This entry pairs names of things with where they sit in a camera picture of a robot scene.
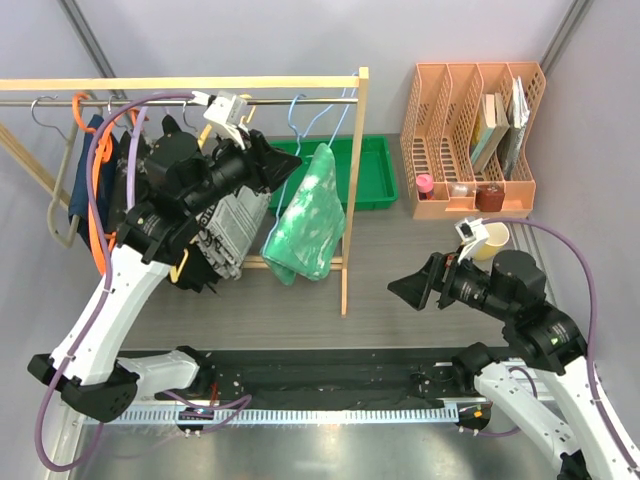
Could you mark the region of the green white trousers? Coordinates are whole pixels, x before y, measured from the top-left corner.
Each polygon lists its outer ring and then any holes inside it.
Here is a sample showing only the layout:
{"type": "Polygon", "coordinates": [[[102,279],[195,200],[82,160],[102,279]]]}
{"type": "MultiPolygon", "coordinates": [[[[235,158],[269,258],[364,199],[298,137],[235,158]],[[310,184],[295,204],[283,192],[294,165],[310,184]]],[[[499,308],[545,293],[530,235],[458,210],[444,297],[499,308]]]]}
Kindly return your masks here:
{"type": "Polygon", "coordinates": [[[286,286],[291,286],[298,276],[319,281],[329,274],[345,229],[334,153],[322,143],[277,226],[268,235],[261,256],[286,286]]]}

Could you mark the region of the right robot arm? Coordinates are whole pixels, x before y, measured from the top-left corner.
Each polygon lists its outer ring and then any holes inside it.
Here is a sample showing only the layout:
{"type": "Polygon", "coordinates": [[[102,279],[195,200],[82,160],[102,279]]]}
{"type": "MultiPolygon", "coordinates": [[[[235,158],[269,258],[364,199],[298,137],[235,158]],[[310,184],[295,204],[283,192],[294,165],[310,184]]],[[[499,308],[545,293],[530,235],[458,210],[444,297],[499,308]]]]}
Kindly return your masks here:
{"type": "Polygon", "coordinates": [[[417,272],[387,288],[415,310],[437,292],[444,309],[459,302],[502,322],[508,346],[541,380],[561,413],[527,391],[504,362],[476,342],[452,359],[453,388],[487,398],[536,445],[560,479],[636,479],[639,450],[628,434],[613,434],[592,393],[587,343],[576,323],[549,303],[546,275],[531,255],[505,250],[488,271],[455,252],[432,254],[417,272]]]}

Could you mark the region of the light blue wire hanger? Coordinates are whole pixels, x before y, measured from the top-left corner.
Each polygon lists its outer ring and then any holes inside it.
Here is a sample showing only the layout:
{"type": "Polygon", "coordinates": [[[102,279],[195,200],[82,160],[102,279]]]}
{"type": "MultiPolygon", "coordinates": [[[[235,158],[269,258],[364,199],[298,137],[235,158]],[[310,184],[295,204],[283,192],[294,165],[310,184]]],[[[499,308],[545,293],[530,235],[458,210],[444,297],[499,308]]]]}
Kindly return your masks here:
{"type": "MultiPolygon", "coordinates": [[[[339,98],[346,98],[346,93],[347,93],[347,88],[343,88],[343,91],[340,95],[339,98]]],[[[356,89],[353,88],[351,91],[351,95],[349,96],[349,98],[354,98],[354,94],[356,93],[356,89]]],[[[289,108],[288,108],[288,112],[287,112],[287,125],[289,127],[289,129],[293,132],[294,134],[294,138],[296,141],[296,151],[295,151],[295,155],[298,156],[300,151],[301,151],[301,144],[302,144],[302,140],[305,139],[309,133],[311,132],[312,128],[314,127],[314,124],[320,119],[322,118],[326,113],[328,113],[332,107],[334,105],[337,105],[336,103],[333,102],[329,102],[323,110],[321,110],[319,113],[317,113],[309,122],[309,124],[307,125],[306,129],[304,129],[304,131],[300,131],[300,129],[297,127],[297,125],[294,122],[293,116],[294,116],[294,109],[296,107],[296,105],[298,104],[298,102],[302,99],[307,98],[307,95],[304,93],[299,93],[297,94],[291,101],[289,108]]],[[[347,104],[344,108],[341,120],[338,121],[338,124],[336,126],[336,128],[334,129],[334,132],[332,134],[331,137],[331,142],[335,139],[339,128],[341,127],[343,121],[344,121],[344,117],[346,116],[346,113],[348,112],[348,109],[350,107],[351,104],[347,104]]],[[[285,181],[284,186],[282,187],[282,191],[278,200],[278,204],[275,210],[275,223],[274,223],[274,228],[275,226],[279,223],[280,218],[281,218],[281,212],[283,209],[283,201],[284,201],[284,196],[285,193],[287,193],[287,185],[288,185],[288,180],[285,181]]]]}

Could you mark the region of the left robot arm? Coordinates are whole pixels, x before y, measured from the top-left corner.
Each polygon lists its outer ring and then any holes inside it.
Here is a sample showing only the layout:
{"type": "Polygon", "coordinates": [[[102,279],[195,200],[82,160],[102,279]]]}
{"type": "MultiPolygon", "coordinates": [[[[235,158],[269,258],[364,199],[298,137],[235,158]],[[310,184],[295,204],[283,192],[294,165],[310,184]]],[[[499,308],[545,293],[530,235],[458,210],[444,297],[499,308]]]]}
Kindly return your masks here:
{"type": "Polygon", "coordinates": [[[204,154],[195,136],[176,131],[156,141],[145,168],[149,191],[119,226],[106,271],[80,318],[50,354],[28,371],[75,411],[102,423],[138,398],[180,390],[198,400],[211,391],[213,366],[188,346],[143,358],[118,353],[142,307],[173,267],[193,259],[199,214],[246,186],[277,190],[301,165],[251,130],[204,154]]]}

